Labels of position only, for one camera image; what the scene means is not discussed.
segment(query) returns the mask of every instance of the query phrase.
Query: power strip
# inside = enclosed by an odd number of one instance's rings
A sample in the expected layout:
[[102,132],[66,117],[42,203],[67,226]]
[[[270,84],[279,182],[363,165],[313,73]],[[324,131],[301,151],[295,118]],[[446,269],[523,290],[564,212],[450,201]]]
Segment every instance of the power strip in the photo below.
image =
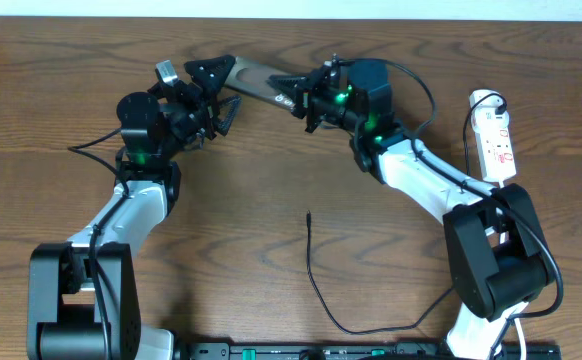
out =
[[[481,89],[469,96],[473,107],[480,99],[498,92]],[[516,174],[511,137],[509,134],[509,112],[496,114],[503,101],[499,96],[491,96],[473,110],[471,127],[475,132],[480,158],[482,179],[487,182],[503,182]]]

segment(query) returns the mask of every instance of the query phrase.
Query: wooden surface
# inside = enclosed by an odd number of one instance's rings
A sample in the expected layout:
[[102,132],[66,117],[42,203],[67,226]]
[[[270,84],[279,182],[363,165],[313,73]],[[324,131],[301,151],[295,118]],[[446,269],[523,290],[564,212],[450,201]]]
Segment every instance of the wooden surface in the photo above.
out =
[[[306,71],[333,52],[420,74],[440,108],[424,140],[461,169],[467,96],[506,95],[515,181],[566,284],[560,311],[524,330],[582,359],[582,24],[66,18],[0,18],[0,359],[25,357],[32,250],[80,230],[111,194],[112,176],[65,147],[117,127],[117,102],[153,84],[156,62],[231,53]],[[396,76],[394,93],[408,125],[428,116],[412,80]],[[182,196],[135,260],[143,321],[236,342],[444,336],[455,294],[413,331],[351,337],[329,322],[305,272],[307,209],[316,281],[352,329],[414,321],[450,285],[447,255],[431,216],[358,170],[346,133],[303,130],[245,98],[228,137],[178,157]],[[112,160],[120,145],[97,153]],[[553,298],[552,286],[530,308]]]

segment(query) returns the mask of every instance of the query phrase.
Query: wood grain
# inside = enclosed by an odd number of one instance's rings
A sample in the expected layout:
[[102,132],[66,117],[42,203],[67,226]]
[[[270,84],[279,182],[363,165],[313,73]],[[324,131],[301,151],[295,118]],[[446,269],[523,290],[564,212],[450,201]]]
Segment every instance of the wood grain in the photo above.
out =
[[[440,107],[425,141],[460,168],[468,94],[507,96],[516,182],[566,283],[561,310],[525,333],[582,359],[582,24],[119,18],[0,18],[0,359],[25,357],[31,251],[77,232],[111,193],[111,175],[66,146],[116,127],[115,105],[153,83],[156,62],[231,53],[305,71],[333,52],[420,74]],[[394,92],[407,124],[428,115],[412,81],[396,76]],[[246,98],[228,137],[178,157],[183,195],[135,261],[143,321],[236,342],[444,336],[456,295],[404,333],[351,337],[329,322],[305,273],[307,209],[316,281],[353,329],[415,320],[450,284],[446,248],[424,210],[358,171],[345,133],[303,129]],[[96,150],[111,159],[120,144]]]

